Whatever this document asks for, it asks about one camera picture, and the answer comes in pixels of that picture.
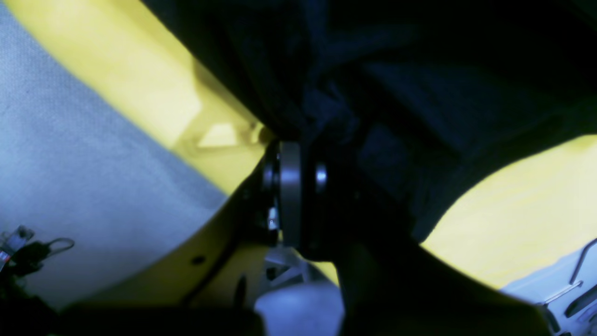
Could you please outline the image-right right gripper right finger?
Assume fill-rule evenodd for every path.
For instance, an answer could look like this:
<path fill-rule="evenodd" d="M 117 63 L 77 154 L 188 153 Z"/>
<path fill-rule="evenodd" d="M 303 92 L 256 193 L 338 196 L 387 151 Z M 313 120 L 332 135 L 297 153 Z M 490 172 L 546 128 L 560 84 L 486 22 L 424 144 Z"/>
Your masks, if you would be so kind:
<path fill-rule="evenodd" d="M 331 261 L 341 336 L 549 336 L 537 306 L 502 294 L 425 251 L 403 206 L 350 169 L 304 164 L 300 252 Z"/>

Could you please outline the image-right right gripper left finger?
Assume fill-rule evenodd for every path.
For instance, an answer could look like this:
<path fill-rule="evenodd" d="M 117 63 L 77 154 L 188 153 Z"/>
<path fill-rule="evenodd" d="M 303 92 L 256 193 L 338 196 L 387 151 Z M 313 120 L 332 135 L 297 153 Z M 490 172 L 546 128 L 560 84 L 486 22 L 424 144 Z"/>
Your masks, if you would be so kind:
<path fill-rule="evenodd" d="M 139 273 L 73 304 L 62 336 L 261 336 L 253 306 L 266 258 L 322 250 L 327 171 L 296 142 L 272 142 L 255 170 L 191 238 Z"/>

